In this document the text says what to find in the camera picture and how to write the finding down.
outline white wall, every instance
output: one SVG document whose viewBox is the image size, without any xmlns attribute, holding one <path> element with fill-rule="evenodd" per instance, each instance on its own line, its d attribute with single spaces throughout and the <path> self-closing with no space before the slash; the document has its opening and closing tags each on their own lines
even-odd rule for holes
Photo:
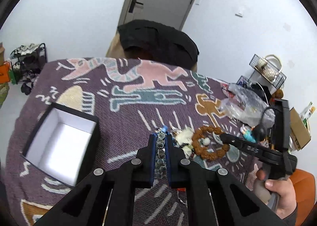
<svg viewBox="0 0 317 226">
<path fill-rule="evenodd" d="M 301 111 L 317 106 L 317 27 L 299 0 L 200 0 L 183 31 L 200 51 L 198 73 L 237 82 L 250 76 L 254 54 L 277 54 L 287 76 L 284 98 Z M 243 18 L 235 13 L 243 12 Z M 312 140 L 298 157 L 298 168 L 317 177 L 317 114 L 309 120 Z"/>
<path fill-rule="evenodd" d="M 5 58 L 20 45 L 45 42 L 48 60 L 105 56 L 124 0 L 20 0 L 2 29 Z"/>
</svg>

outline clear plastic bag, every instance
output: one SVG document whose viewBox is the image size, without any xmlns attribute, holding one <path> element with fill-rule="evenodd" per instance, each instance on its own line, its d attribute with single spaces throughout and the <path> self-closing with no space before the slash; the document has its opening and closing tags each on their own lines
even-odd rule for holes
<svg viewBox="0 0 317 226">
<path fill-rule="evenodd" d="M 268 105 L 256 93 L 237 84 L 230 84 L 228 90 L 235 96 L 223 99 L 220 110 L 224 111 L 227 116 L 234 117 L 251 127 L 258 125 L 262 113 Z M 271 128 L 274 121 L 274 111 L 267 110 L 263 117 L 263 125 Z"/>
</svg>

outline person's hand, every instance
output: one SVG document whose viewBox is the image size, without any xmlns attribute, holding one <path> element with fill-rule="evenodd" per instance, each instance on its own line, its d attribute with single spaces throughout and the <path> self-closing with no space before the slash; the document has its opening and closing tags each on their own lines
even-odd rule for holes
<svg viewBox="0 0 317 226">
<path fill-rule="evenodd" d="M 265 172 L 258 170 L 256 176 L 259 180 L 264 180 Z M 272 180 L 265 181 L 265 187 L 273 192 L 278 193 L 281 197 L 277 205 L 276 214 L 284 219 L 289 216 L 296 209 L 296 194 L 293 183 L 290 179 L 286 180 Z"/>
</svg>

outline white floor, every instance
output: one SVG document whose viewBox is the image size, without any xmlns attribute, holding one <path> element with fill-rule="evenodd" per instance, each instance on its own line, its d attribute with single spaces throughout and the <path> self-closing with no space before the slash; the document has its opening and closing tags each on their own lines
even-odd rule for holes
<svg viewBox="0 0 317 226">
<path fill-rule="evenodd" d="M 21 92 L 21 84 L 12 85 L 9 83 L 9 87 L 8 96 L 0 108 L 0 161 L 2 168 L 5 167 L 7 148 L 15 120 L 19 117 L 20 111 L 28 98 Z"/>
</svg>

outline black box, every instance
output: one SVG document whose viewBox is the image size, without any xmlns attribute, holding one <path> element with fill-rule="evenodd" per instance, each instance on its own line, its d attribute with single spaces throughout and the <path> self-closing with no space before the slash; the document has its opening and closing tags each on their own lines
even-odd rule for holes
<svg viewBox="0 0 317 226">
<path fill-rule="evenodd" d="M 50 177 L 75 186 L 92 171 L 99 141 L 97 116 L 52 103 L 22 155 Z"/>
</svg>

